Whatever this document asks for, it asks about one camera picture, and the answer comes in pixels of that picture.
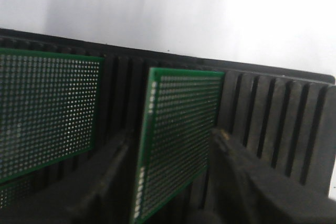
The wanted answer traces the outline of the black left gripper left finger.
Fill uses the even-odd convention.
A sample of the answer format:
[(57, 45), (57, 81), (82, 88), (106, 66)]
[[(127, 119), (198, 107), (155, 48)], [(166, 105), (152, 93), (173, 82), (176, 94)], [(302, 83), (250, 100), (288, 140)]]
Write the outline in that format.
[(129, 147), (127, 133), (116, 134), (61, 181), (1, 210), (1, 223), (127, 223)]

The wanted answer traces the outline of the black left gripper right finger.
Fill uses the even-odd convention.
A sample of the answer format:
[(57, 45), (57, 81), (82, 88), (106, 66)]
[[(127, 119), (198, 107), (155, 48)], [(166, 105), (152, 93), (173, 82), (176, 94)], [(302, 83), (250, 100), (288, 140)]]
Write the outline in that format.
[(212, 129), (208, 142), (215, 213), (224, 223), (335, 223), (335, 201), (277, 173), (224, 130)]

